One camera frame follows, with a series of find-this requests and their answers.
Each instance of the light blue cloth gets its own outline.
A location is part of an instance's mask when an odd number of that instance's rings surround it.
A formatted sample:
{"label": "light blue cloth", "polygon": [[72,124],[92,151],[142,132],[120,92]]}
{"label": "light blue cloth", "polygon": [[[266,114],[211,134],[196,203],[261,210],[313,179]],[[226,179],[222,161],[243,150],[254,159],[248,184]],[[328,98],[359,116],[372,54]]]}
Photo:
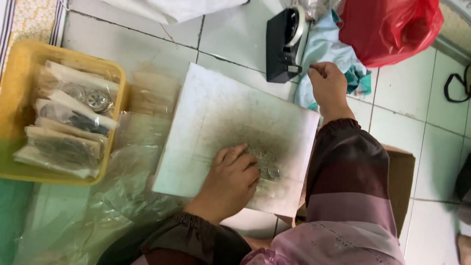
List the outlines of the light blue cloth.
{"label": "light blue cloth", "polygon": [[311,81],[307,75],[311,63],[333,62],[347,78],[348,93],[371,93],[371,72],[358,60],[350,45],[340,42],[337,22],[341,20],[332,9],[309,30],[302,59],[302,78],[294,96],[294,103],[299,106],[317,111]]}

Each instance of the white tile floor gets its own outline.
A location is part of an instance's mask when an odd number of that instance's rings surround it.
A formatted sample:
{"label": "white tile floor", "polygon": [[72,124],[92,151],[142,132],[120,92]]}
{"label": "white tile floor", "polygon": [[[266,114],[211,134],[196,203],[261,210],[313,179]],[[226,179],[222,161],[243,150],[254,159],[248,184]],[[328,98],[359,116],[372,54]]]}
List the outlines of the white tile floor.
{"label": "white tile floor", "polygon": [[[292,101],[296,79],[265,81],[266,21],[284,7],[279,0],[252,1],[180,25],[162,26],[98,0],[70,5],[63,47],[120,64],[128,76],[139,62],[168,68],[183,81],[189,62]],[[373,93],[348,97],[363,129],[380,142],[413,153],[414,183],[400,235],[408,264],[458,264],[453,187],[471,152],[471,108],[448,103],[443,85],[459,65],[434,48],[393,66],[372,69]],[[450,95],[464,96],[453,82]],[[225,220],[240,233],[270,237],[288,227],[271,214],[244,210]]]}

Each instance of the person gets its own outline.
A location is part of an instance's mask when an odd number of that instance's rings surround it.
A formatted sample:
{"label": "person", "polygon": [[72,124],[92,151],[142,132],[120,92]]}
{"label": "person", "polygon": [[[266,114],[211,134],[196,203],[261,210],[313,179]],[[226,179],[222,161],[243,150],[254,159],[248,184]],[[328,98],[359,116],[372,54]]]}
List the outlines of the person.
{"label": "person", "polygon": [[182,212],[136,228],[98,264],[404,264],[387,152],[355,120],[347,81],[335,64],[311,64],[308,75],[324,121],[308,168],[305,224],[269,240],[243,238],[220,225],[247,205],[260,176],[243,144],[217,153],[201,191]]}

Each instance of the pink patterned fabric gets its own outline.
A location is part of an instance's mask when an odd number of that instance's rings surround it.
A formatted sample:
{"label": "pink patterned fabric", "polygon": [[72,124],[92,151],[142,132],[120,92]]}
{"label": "pink patterned fabric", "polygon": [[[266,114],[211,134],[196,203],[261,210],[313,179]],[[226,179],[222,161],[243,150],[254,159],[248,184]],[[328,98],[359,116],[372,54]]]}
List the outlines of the pink patterned fabric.
{"label": "pink patterned fabric", "polygon": [[270,249],[247,254],[241,265],[403,265],[396,237],[367,222],[319,221],[275,237]]}

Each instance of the hand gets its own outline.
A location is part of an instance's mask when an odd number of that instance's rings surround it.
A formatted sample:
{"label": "hand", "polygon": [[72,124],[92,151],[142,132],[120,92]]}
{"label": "hand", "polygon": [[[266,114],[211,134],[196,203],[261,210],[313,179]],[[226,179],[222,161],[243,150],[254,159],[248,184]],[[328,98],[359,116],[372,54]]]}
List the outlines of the hand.
{"label": "hand", "polygon": [[216,154],[200,193],[184,212],[218,225],[247,205],[260,178],[259,170],[254,167],[258,159],[243,154],[247,147],[243,144],[224,148]]}
{"label": "hand", "polygon": [[347,104],[347,80],[334,63],[311,64],[308,76],[314,99],[324,117],[323,125],[342,118],[355,119]]}

